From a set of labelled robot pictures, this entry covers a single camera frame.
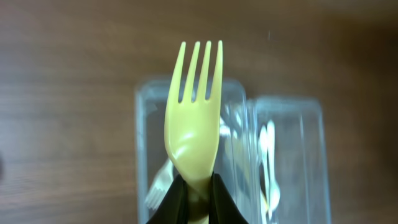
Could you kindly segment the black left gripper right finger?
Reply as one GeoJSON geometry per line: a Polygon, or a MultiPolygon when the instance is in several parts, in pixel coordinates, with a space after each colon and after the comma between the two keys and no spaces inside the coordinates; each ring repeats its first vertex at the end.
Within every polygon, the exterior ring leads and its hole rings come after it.
{"type": "Polygon", "coordinates": [[[216,173],[211,176],[209,224],[248,224],[216,173]]]}

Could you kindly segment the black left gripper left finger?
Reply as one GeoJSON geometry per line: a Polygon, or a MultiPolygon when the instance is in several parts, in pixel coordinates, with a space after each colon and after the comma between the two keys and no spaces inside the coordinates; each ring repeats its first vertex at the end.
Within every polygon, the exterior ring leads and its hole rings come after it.
{"type": "Polygon", "coordinates": [[[159,208],[147,224],[187,224],[188,190],[181,175],[176,176],[159,208]]]}

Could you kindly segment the white spoon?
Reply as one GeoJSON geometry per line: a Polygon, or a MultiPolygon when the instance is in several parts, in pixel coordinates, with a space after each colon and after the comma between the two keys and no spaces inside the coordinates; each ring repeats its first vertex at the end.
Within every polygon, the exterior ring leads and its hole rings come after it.
{"type": "Polygon", "coordinates": [[[280,201],[280,187],[275,178],[275,124],[273,120],[267,123],[268,136],[268,158],[269,158],[269,218],[272,219],[272,213],[277,208],[280,201]]]}

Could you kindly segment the yellow fork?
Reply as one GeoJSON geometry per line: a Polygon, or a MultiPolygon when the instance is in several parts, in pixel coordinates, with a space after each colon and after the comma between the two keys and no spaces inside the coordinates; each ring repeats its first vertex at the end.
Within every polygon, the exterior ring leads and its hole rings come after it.
{"type": "Polygon", "coordinates": [[[196,42],[184,90],[180,90],[186,43],[180,46],[167,98],[164,124],[165,148],[188,185],[188,222],[208,221],[210,180],[220,139],[223,43],[218,42],[211,94],[206,96],[211,42],[205,54],[198,84],[194,84],[200,43],[196,42]]]}

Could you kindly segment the white fork tines down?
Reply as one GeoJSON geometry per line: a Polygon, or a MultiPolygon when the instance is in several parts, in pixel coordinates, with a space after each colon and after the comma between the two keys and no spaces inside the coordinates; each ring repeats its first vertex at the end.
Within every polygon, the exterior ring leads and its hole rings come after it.
{"type": "Polygon", "coordinates": [[[156,173],[149,192],[145,198],[145,205],[152,210],[157,210],[163,201],[168,189],[174,181],[174,165],[167,159],[156,173]]]}

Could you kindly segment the clear white fork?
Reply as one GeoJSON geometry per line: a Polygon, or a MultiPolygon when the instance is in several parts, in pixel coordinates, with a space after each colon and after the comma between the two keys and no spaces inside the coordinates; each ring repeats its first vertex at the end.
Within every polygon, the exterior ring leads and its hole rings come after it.
{"type": "Polygon", "coordinates": [[[221,107],[220,134],[240,138],[243,133],[242,105],[224,105],[221,107]]]}

